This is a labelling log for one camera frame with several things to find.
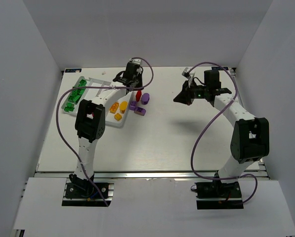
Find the red rounded lego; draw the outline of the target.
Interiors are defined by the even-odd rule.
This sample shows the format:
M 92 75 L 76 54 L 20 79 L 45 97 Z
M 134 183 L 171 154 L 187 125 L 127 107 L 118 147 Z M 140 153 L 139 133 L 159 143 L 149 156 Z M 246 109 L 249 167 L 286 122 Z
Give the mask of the red rounded lego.
M 140 101 L 141 96 L 142 96 L 142 91 L 141 90 L 137 91 L 136 96 L 135 96 L 135 99 L 137 102 Z

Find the purple oval lego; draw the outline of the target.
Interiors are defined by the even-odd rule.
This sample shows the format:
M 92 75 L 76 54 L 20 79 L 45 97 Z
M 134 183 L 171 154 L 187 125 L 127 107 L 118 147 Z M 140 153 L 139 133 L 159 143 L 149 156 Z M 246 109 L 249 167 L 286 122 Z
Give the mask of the purple oval lego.
M 144 93 L 144 94 L 142 95 L 142 97 L 141 97 L 141 103 L 142 103 L 143 105 L 146 105 L 146 104 L 148 104 L 149 100 L 150 100 L 150 95 L 149 95 L 149 93 Z

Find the purple square lego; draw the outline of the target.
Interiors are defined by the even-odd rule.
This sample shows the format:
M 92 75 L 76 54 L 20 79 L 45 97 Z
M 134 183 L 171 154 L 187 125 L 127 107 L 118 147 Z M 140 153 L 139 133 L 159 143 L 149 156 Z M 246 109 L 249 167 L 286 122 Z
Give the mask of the purple square lego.
M 137 107 L 137 101 L 133 101 L 133 100 L 132 100 L 132 101 L 129 103 L 129 107 L 128 107 L 128 109 L 134 111 L 136 107 Z

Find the purple curved lego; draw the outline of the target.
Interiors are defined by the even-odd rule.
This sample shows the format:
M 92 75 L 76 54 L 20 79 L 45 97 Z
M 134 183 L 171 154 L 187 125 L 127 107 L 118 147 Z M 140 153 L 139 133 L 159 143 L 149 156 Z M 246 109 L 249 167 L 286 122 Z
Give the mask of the purple curved lego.
M 136 107 L 134 109 L 134 113 L 135 114 L 138 114 L 138 115 L 141 115 L 141 116 L 144 116 L 146 114 L 146 110 L 142 107 Z

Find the green lego pair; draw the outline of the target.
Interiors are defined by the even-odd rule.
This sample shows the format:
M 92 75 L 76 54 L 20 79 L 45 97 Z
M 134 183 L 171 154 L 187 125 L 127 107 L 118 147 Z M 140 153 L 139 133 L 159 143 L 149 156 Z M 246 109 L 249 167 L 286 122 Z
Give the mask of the green lego pair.
M 73 90 L 70 92 L 69 96 L 68 96 L 68 101 L 70 103 L 74 103 L 74 99 L 78 96 L 78 89 L 76 89 L 75 87 L 73 87 Z

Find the green rectangular lego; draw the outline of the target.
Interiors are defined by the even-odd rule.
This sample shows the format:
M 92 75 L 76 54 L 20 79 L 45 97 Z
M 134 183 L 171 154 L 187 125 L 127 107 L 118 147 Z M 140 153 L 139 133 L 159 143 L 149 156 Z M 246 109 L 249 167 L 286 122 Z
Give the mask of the green rectangular lego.
M 78 101 L 80 100 L 80 98 L 81 98 L 80 95 L 76 95 L 76 96 L 73 98 L 74 103 L 78 103 Z

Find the yellow oval lego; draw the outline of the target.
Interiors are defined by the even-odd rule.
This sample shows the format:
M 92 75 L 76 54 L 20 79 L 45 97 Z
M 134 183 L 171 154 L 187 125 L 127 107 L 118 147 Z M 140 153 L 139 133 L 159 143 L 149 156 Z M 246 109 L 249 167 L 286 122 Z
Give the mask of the yellow oval lego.
M 120 112 L 124 114 L 127 109 L 127 101 L 123 101 L 122 103 L 120 103 L 119 109 L 120 109 Z

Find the green long lego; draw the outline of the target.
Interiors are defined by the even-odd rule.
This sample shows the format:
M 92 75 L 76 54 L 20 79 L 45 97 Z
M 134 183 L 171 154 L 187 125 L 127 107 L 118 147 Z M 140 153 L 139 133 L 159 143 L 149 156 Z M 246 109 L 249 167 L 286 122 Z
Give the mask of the green long lego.
M 82 80 L 80 81 L 80 85 L 81 85 L 81 86 L 85 86 L 86 83 L 87 83 L 87 81 L 86 81 L 85 79 L 82 79 Z

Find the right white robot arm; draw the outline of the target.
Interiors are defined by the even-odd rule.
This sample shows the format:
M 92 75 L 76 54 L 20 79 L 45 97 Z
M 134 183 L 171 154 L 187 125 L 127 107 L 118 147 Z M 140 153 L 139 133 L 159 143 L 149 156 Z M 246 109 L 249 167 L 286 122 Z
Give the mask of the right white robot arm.
M 205 99 L 223 115 L 233 127 L 230 143 L 231 156 L 226 164 L 207 180 L 223 184 L 234 183 L 254 162 L 269 154 L 269 122 L 249 113 L 237 100 L 238 92 L 221 86 L 218 70 L 206 70 L 204 82 L 195 83 L 195 75 L 186 68 L 187 79 L 174 102 L 191 105 L 195 99 Z

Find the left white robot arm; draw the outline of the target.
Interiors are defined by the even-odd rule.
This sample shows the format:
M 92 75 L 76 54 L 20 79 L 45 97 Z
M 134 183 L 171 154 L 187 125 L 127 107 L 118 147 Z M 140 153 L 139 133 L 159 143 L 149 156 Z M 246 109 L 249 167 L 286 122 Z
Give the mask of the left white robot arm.
M 80 102 L 75 129 L 79 139 L 79 160 L 73 174 L 69 176 L 71 183 L 81 190 L 84 196 L 93 192 L 93 161 L 98 140 L 102 137 L 106 116 L 110 107 L 126 96 L 129 88 L 143 86 L 141 60 L 132 59 L 122 75 L 117 75 L 108 89 L 103 89 L 93 100 L 83 99 Z

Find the white divided sorting tray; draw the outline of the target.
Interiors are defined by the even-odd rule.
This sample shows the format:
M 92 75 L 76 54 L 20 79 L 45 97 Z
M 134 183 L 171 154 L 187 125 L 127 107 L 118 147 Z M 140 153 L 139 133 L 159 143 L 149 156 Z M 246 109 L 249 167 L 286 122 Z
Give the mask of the white divided sorting tray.
M 83 95 L 80 95 L 81 98 L 78 101 L 78 103 L 72 103 L 72 104 L 74 104 L 74 111 L 69 112 L 69 113 L 64 111 L 66 103 L 70 103 L 68 101 L 68 98 L 66 98 L 65 101 L 63 102 L 63 104 L 61 105 L 62 112 L 66 113 L 66 114 L 69 114 L 69 115 L 72 115 L 74 117 L 77 115 L 79 105 L 80 105 L 80 103 L 81 103 L 81 101 L 83 99 L 90 100 L 90 101 L 92 101 L 92 103 L 98 104 L 99 99 L 101 98 L 102 101 L 104 101 L 105 99 L 103 98 L 103 96 L 107 94 L 107 93 L 104 93 L 103 88 L 111 86 L 111 82 L 109 82 L 109 81 L 100 80 L 100 79 L 93 79 L 93 78 L 86 78 L 84 76 L 80 76 L 73 87 L 79 87 L 80 86 L 80 81 L 82 79 L 85 79 L 87 81 L 87 83 L 85 85 L 86 89 L 83 89 L 84 93 L 83 93 Z M 114 119 L 114 115 L 116 113 L 119 113 L 119 114 L 122 115 L 123 118 L 120 121 L 116 121 Z M 106 108 L 106 114 L 107 114 L 106 115 L 106 125 L 107 126 L 112 126 L 112 127 L 121 127 L 121 126 L 123 126 L 123 124 L 124 124 L 124 122 L 126 120 L 128 109 L 126 109 L 124 114 L 122 114 L 120 112 L 120 109 L 118 109 L 116 113 L 115 114 L 110 113 L 109 108 Z

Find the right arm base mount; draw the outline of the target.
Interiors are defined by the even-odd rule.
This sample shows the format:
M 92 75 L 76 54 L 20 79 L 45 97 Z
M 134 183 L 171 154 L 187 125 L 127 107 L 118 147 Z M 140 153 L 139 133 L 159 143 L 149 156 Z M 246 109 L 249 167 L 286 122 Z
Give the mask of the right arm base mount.
M 198 210 L 244 208 L 239 182 L 198 182 L 192 185 L 190 189 L 192 192 L 196 193 Z

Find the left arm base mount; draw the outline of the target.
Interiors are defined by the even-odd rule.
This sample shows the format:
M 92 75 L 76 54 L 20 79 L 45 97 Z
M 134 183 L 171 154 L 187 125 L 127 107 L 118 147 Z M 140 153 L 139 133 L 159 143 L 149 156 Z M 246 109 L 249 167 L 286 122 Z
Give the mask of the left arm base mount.
M 69 175 L 62 199 L 62 206 L 70 207 L 108 207 L 112 201 L 114 184 L 95 182 L 94 187 L 87 179 L 76 174 Z

